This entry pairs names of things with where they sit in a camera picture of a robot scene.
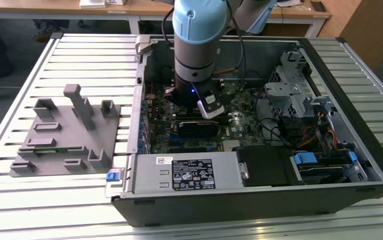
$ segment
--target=power supply label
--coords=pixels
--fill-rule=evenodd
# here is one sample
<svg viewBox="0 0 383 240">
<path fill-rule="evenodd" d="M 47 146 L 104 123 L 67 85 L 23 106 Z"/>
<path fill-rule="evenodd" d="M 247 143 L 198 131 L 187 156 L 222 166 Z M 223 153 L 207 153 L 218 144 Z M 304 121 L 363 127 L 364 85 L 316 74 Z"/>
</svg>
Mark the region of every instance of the power supply label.
<svg viewBox="0 0 383 240">
<path fill-rule="evenodd" d="M 175 191 L 215 189 L 212 159 L 172 160 Z"/>
</svg>

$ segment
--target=metal case frame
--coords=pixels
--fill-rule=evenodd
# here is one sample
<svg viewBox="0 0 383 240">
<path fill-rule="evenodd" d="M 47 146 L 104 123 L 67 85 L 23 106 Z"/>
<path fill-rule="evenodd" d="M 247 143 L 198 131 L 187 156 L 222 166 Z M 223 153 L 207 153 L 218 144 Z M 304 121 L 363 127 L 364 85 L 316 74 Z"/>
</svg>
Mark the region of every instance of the metal case frame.
<svg viewBox="0 0 383 240">
<path fill-rule="evenodd" d="M 223 40 L 238 40 L 226 36 Z M 244 40 L 296 41 L 312 69 L 330 91 L 331 100 L 342 109 L 363 147 L 376 161 L 383 173 L 383 147 L 331 74 L 310 40 L 290 37 L 246 37 Z M 130 156 L 134 177 L 135 156 Z M 127 183 L 132 190 L 134 183 Z M 111 203 L 134 227 L 238 221 L 248 219 L 320 215 L 335 213 L 356 202 L 383 197 L 383 183 L 364 185 L 330 184 L 312 188 L 264 190 L 242 193 L 184 194 L 136 197 L 131 192 L 111 198 Z"/>
</svg>

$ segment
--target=desk leg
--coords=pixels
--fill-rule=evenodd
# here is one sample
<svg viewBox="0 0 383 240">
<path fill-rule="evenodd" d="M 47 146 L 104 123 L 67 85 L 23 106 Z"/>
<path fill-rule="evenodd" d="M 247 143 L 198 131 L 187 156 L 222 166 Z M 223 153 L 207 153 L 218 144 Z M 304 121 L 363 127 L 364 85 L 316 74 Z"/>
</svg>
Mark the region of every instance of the desk leg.
<svg viewBox="0 0 383 240">
<path fill-rule="evenodd" d="M 326 22 L 324 18 L 316 18 L 312 21 L 312 24 L 310 25 L 307 33 L 306 33 L 307 38 L 316 38 L 318 37 L 320 29 L 323 28 L 324 22 Z"/>
<path fill-rule="evenodd" d="M 140 16 L 127 16 L 127 20 L 130 22 L 130 29 L 131 29 L 131 34 L 139 35 L 140 34 Z"/>
</svg>

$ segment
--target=yellow cable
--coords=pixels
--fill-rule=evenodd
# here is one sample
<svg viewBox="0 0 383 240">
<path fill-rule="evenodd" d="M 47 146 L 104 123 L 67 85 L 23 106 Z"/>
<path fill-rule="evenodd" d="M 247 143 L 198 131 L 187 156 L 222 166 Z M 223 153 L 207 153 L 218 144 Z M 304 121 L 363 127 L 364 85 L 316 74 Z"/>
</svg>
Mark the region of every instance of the yellow cable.
<svg viewBox="0 0 383 240">
<path fill-rule="evenodd" d="M 316 139 L 316 135 L 312 136 L 302 145 L 298 146 L 298 148 L 306 146 L 307 144 L 310 144 L 314 140 Z"/>
</svg>

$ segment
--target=gray plastic block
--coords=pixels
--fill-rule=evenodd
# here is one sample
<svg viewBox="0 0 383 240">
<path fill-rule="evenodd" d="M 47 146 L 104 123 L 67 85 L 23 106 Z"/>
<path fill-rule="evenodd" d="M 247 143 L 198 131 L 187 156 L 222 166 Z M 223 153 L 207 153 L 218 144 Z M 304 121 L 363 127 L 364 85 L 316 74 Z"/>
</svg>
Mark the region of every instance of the gray plastic block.
<svg viewBox="0 0 383 240">
<path fill-rule="evenodd" d="M 59 122 L 43 122 L 36 123 L 34 126 L 34 130 L 36 132 L 50 132 L 50 131 L 58 131 L 62 129 L 62 124 Z"/>
<path fill-rule="evenodd" d="M 96 156 L 95 152 L 91 150 L 87 160 L 95 168 L 107 168 L 112 164 L 104 149 L 100 150 L 99 156 Z"/>
<path fill-rule="evenodd" d="M 100 102 L 100 112 L 104 118 L 110 118 L 116 115 L 116 107 L 112 100 L 103 100 Z"/>
<path fill-rule="evenodd" d="M 51 111 L 56 110 L 58 106 L 54 104 L 54 101 L 51 98 L 39 99 L 32 109 L 36 112 L 39 118 L 44 122 L 54 120 L 54 116 L 51 114 Z"/>
<path fill-rule="evenodd" d="M 82 123 L 87 130 L 95 129 L 96 125 L 92 121 L 91 116 L 94 115 L 94 110 L 90 105 L 88 99 L 83 99 L 80 96 L 80 86 L 79 84 L 67 84 L 64 87 L 64 96 L 70 98 L 74 105 L 75 113 L 82 119 Z"/>
<path fill-rule="evenodd" d="M 66 159 L 64 160 L 64 167 L 70 171 L 82 171 L 82 170 L 87 169 L 87 165 L 80 158 Z"/>
<path fill-rule="evenodd" d="M 30 147 L 55 147 L 58 141 L 54 138 L 42 138 L 42 139 L 28 139 L 26 143 Z"/>
<path fill-rule="evenodd" d="M 43 110 L 35 118 L 11 166 L 12 177 L 100 174 L 112 167 L 120 106 L 111 100 L 90 105 L 78 85 L 66 90 L 74 107 L 55 106 L 51 99 L 38 101 L 35 107 L 48 113 Z"/>
<path fill-rule="evenodd" d="M 12 162 L 11 169 L 17 174 L 22 173 L 30 174 L 36 170 L 36 166 L 30 161 Z"/>
</svg>

